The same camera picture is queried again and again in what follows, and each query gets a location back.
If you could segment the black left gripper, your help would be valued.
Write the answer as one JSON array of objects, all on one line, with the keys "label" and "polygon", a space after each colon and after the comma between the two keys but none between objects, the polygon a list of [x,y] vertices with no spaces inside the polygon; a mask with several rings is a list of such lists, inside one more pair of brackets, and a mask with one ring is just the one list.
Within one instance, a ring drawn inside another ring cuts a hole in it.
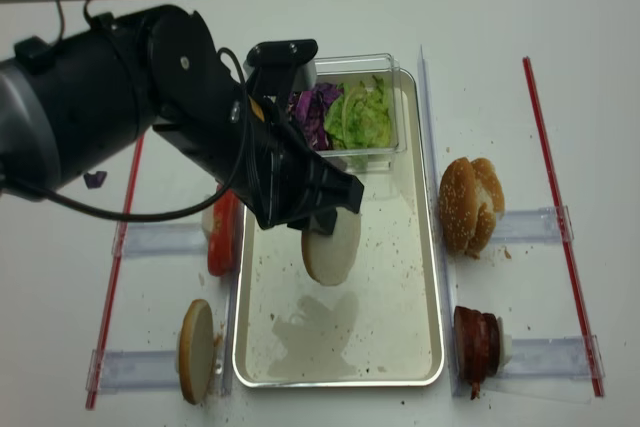
[{"label": "black left gripper", "polygon": [[182,155],[227,184],[268,229],[287,224],[330,236],[338,208],[360,212],[364,186],[354,175],[311,150],[290,124],[258,116],[259,105],[238,94],[160,118],[156,134]]}]

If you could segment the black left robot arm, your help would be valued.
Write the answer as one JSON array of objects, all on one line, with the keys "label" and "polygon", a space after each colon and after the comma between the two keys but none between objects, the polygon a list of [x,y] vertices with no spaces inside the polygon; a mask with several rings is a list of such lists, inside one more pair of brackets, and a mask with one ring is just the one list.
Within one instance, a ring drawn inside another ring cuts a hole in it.
[{"label": "black left robot arm", "polygon": [[120,220],[60,189],[154,131],[262,228],[331,234],[339,209],[359,212],[364,187],[287,117],[317,51],[312,39],[263,42],[239,62],[199,14],[172,5],[97,16],[54,44],[25,39],[1,65],[1,189]]}]

